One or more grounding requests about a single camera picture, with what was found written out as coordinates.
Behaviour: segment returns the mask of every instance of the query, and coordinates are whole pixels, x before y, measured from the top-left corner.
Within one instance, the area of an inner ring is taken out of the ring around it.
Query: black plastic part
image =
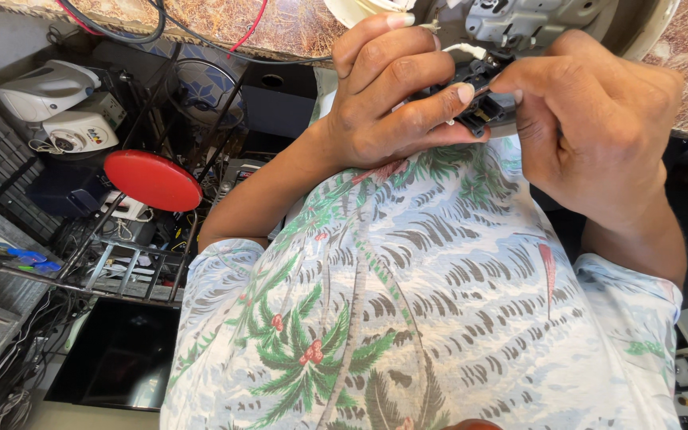
[[[484,61],[473,60],[456,64],[455,77],[445,85],[432,86],[430,93],[439,93],[447,86],[459,82],[471,83],[475,90],[482,91],[472,100],[466,110],[455,117],[455,121],[464,124],[475,137],[482,137],[485,133],[485,125],[492,121],[498,121],[505,115],[503,107],[489,96],[490,91],[487,90],[487,87],[494,77],[513,62],[513,54],[489,51]]]

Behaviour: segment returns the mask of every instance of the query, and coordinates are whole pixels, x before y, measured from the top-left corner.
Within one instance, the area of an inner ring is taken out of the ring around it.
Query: fingernail
[[[461,103],[468,105],[474,98],[474,86],[471,83],[461,83],[458,85],[458,98]]]
[[[514,104],[517,106],[521,105],[522,97],[524,96],[522,90],[514,90],[511,92],[511,95],[514,96]]]
[[[410,13],[394,13],[387,16],[387,25],[392,30],[409,27],[416,22],[416,15]]]

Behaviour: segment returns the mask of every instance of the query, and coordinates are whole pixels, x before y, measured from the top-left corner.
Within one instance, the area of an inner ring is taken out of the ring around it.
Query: black wire
[[[77,18],[81,19],[81,21],[89,25],[91,28],[99,31],[102,34],[105,34],[106,36],[110,37],[111,39],[117,40],[119,42],[123,42],[126,44],[147,44],[152,41],[155,41],[160,37],[161,34],[164,33],[164,27],[166,26],[166,18],[164,18],[164,13],[158,8],[158,5],[153,3],[153,5],[158,9],[158,25],[156,25],[155,30],[148,34],[147,36],[143,37],[127,37],[127,36],[122,36],[115,31],[110,31],[103,27],[100,24],[97,24],[96,22],[92,21],[87,17],[86,15],[82,14],[79,9],[76,9],[76,6],[71,5],[68,0],[60,0],[60,3],[65,6],[66,9],[68,9],[73,15],[76,15]],[[164,0],[158,0],[158,4],[160,5],[161,8],[164,7]]]
[[[221,46],[218,45],[218,44],[214,44],[214,43],[212,43],[212,42],[210,42],[210,41],[207,41],[207,40],[204,39],[200,34],[197,34],[195,31],[192,31],[192,30],[190,30],[189,28],[185,27],[184,24],[182,24],[181,22],[179,22],[179,21],[177,21],[176,19],[172,18],[171,15],[169,15],[169,14],[166,12],[166,10],[164,10],[164,6],[163,6],[163,5],[161,5],[161,6],[159,7],[158,5],[156,5],[156,4],[153,2],[153,0],[148,0],[148,3],[150,3],[151,5],[153,5],[154,8],[157,8],[157,9],[158,9],[158,13],[164,15],[169,21],[173,22],[174,25],[177,25],[177,27],[181,28],[181,29],[184,30],[187,34],[189,34],[189,35],[195,37],[195,38],[198,39],[199,41],[202,41],[204,44],[207,44],[207,45],[209,45],[210,47],[212,47],[212,48],[214,48],[214,49],[216,49],[216,50],[218,50],[218,51],[221,51],[221,52],[223,52],[223,53],[225,53],[225,54],[234,55],[234,56],[236,56],[236,57],[238,57],[238,58],[240,58],[240,59],[243,59],[243,60],[245,60],[245,61],[249,61],[249,62],[251,62],[251,63],[257,63],[257,64],[278,64],[278,65],[281,65],[281,64],[307,64],[307,63],[317,63],[317,62],[320,62],[320,61],[328,61],[328,60],[331,60],[331,57],[330,57],[330,56],[328,56],[328,57],[318,57],[318,58],[309,58],[309,59],[307,59],[307,60],[296,60],[296,61],[265,61],[265,60],[256,60],[255,58],[251,58],[251,57],[246,57],[246,56],[243,55],[243,54],[238,54],[238,53],[235,53],[235,52],[230,52],[229,49],[225,49],[224,47],[221,47]]]

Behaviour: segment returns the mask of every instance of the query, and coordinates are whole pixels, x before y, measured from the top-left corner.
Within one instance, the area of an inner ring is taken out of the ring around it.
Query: shirt
[[[162,428],[680,428],[670,281],[570,266],[516,138],[323,181],[190,265]]]

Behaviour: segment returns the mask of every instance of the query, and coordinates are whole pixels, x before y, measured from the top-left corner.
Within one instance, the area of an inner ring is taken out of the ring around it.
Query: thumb
[[[559,121],[543,97],[514,91],[517,102],[517,133],[522,146],[522,173],[546,191],[549,179],[559,171]]]

